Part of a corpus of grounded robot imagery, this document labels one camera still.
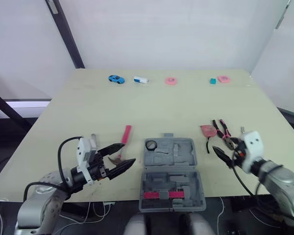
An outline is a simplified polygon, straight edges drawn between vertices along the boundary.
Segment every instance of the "small blue block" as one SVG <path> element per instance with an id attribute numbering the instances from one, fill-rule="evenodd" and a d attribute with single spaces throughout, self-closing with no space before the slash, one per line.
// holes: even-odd
<path id="1" fill-rule="evenodd" d="M 210 84 L 216 84 L 217 80 L 215 78 L 210 78 Z"/>

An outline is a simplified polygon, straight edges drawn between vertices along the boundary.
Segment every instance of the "white eraser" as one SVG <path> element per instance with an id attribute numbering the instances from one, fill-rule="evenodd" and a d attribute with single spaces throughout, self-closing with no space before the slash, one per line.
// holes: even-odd
<path id="1" fill-rule="evenodd" d="M 148 78 L 143 78 L 143 77 L 133 77 L 134 82 L 140 82 L 140 83 L 147 83 L 149 82 Z"/>

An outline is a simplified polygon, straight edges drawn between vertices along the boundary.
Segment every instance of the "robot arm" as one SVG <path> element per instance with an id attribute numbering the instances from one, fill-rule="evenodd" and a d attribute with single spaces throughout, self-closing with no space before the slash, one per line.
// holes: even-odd
<path id="1" fill-rule="evenodd" d="M 62 190 L 38 185 L 19 210 L 14 234 L 50 235 L 57 222 L 63 202 L 72 193 L 81 191 L 87 183 L 91 185 L 94 181 L 105 177 L 112 180 L 134 164 L 136 159 L 125 160 L 112 170 L 105 167 L 103 157 L 119 151 L 123 146 L 124 144 L 115 143 L 97 151 L 94 138 L 81 138 L 77 148 L 78 166 L 71 170 L 63 170 L 70 191 L 66 191 L 63 187 L 58 171 L 45 175 L 40 179 L 40 182 L 58 185 Z"/>
<path id="2" fill-rule="evenodd" d="M 220 148 L 214 146 L 217 156 L 230 168 L 237 165 L 245 173 L 257 176 L 277 201 L 285 222 L 294 227 L 294 173 L 282 165 L 263 159 L 264 146 L 258 132 L 244 133 L 239 139 L 232 140 L 237 145 L 234 164 Z"/>

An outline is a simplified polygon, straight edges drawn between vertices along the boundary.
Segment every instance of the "white wall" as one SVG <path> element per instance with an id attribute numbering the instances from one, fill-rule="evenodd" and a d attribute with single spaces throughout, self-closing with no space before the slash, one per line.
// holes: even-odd
<path id="1" fill-rule="evenodd" d="M 87 68 L 252 71 L 288 0 L 61 0 Z"/>
<path id="2" fill-rule="evenodd" d="M 288 0 L 61 0 L 87 68 L 252 71 Z M 0 96 L 51 98 L 74 69 L 43 0 L 0 0 Z"/>
<path id="3" fill-rule="evenodd" d="M 252 77 L 276 106 L 294 112 L 294 0 L 274 31 Z"/>
<path id="4" fill-rule="evenodd" d="M 51 98 L 73 69 L 44 0 L 0 0 L 2 98 Z"/>

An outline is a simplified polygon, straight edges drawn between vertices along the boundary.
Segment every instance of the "white cable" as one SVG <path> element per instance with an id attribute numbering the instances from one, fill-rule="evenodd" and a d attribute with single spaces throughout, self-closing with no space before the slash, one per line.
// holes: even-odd
<path id="1" fill-rule="evenodd" d="M 254 217 L 255 219 L 257 219 L 260 223 L 265 224 L 265 225 L 267 225 L 267 226 L 269 226 L 269 227 L 280 228 L 280 227 L 278 227 L 278 226 L 270 225 L 270 224 L 267 224 L 267 223 L 261 221 L 260 219 L 258 219 L 258 218 L 255 216 L 255 214 L 251 211 L 251 209 L 249 209 L 249 212 L 250 212 L 250 213 L 253 215 L 253 217 Z"/>
<path id="2" fill-rule="evenodd" d="M 2 216 L 0 214 L 0 222 L 1 222 L 1 232 L 0 232 L 0 235 L 3 234 L 3 220 L 2 220 Z"/>
<path id="3" fill-rule="evenodd" d="M 94 206 L 94 203 L 93 203 L 93 211 L 94 211 L 94 213 L 95 213 L 95 215 L 96 215 L 97 217 L 105 217 L 106 215 L 108 215 L 108 213 L 109 213 L 109 211 L 110 211 L 110 208 L 111 208 L 111 204 L 109 204 L 108 212 L 107 212 L 106 214 L 100 215 L 100 214 L 97 214 L 97 213 L 96 213 L 96 211 L 95 211 L 95 206 Z"/>
<path id="4" fill-rule="evenodd" d="M 64 227 L 62 227 L 62 228 L 60 228 L 60 229 L 57 230 L 53 235 L 55 235 L 55 234 L 58 233 L 59 231 L 65 229 L 66 227 L 68 227 L 68 226 L 70 226 L 70 225 L 73 225 L 73 224 L 92 224 L 92 223 L 98 223 L 98 222 L 102 221 L 102 220 L 105 218 L 105 216 L 109 213 L 110 208 L 111 208 L 111 204 L 109 205 L 109 210 L 108 210 L 107 213 L 106 213 L 106 207 L 105 207 L 105 206 L 103 207 L 103 214 L 104 214 L 104 216 L 103 216 L 100 220 L 92 221 L 92 222 L 86 222 L 86 220 L 87 220 L 87 218 L 88 218 L 88 214 L 89 214 L 89 208 L 90 208 L 90 202 L 89 202 L 89 204 L 88 204 L 87 214 L 86 214 L 86 217 L 85 217 L 85 219 L 84 219 L 83 222 L 78 222 L 77 220 L 74 220 L 74 219 L 72 219 L 72 218 L 69 218 L 69 217 L 62 216 L 62 215 L 61 215 L 61 217 L 66 218 L 66 219 L 69 219 L 69 220 L 71 220 L 71 221 L 75 221 L 75 223 L 68 224 L 68 225 L 66 225 L 66 226 L 64 226 Z"/>
<path id="5" fill-rule="evenodd" d="M 90 209 L 90 203 L 91 203 L 91 202 L 88 203 L 88 209 L 87 209 L 86 217 L 85 217 L 85 219 L 84 219 L 83 222 L 78 222 L 77 220 L 74 220 L 74 219 L 72 219 L 72 218 L 68 218 L 68 217 L 64 216 L 66 219 L 69 219 L 69 220 L 75 221 L 75 223 L 68 224 L 68 225 L 62 227 L 61 229 L 58 229 L 53 235 L 55 235 L 56 233 L 58 233 L 59 231 L 65 229 L 66 227 L 68 227 L 68 226 L 70 226 L 70 225 L 73 225 L 73 224 L 84 224 L 84 223 L 86 222 L 87 218 L 88 218 L 89 209 Z"/>
<path id="6" fill-rule="evenodd" d="M 217 217 L 217 234 L 219 235 L 219 218 L 220 216 L 223 214 L 224 212 L 224 203 L 223 203 L 223 200 L 221 197 L 219 197 L 221 199 L 221 202 L 222 202 L 222 211 L 220 212 L 220 214 L 218 214 L 218 217 Z"/>

